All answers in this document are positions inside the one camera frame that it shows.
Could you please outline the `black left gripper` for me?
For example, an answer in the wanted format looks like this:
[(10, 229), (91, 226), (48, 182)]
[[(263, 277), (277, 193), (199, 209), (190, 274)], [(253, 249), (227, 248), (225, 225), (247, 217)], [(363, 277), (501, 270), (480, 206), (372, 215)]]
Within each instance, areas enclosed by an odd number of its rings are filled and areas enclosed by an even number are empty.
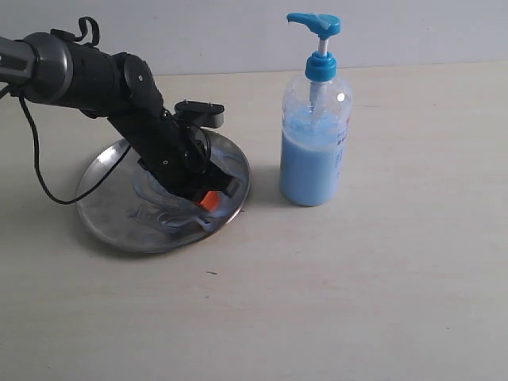
[(175, 119), (167, 110), (154, 117), (145, 111), (110, 116), (109, 123), (139, 155), (170, 194), (205, 211), (219, 207), (219, 192), (232, 198), (241, 181), (211, 161), (211, 139), (200, 128)]

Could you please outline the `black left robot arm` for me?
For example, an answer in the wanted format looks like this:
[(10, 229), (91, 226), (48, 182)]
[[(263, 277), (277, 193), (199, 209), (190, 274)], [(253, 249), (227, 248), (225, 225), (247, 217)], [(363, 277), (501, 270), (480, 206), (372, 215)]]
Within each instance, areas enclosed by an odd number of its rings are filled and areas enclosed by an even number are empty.
[(152, 72), (138, 56), (110, 55), (60, 31), (1, 39), (1, 81), (21, 101), (104, 117), (169, 193), (214, 210), (215, 194), (233, 197), (239, 179), (213, 163), (207, 128), (223, 123), (221, 104), (182, 100), (164, 106)]

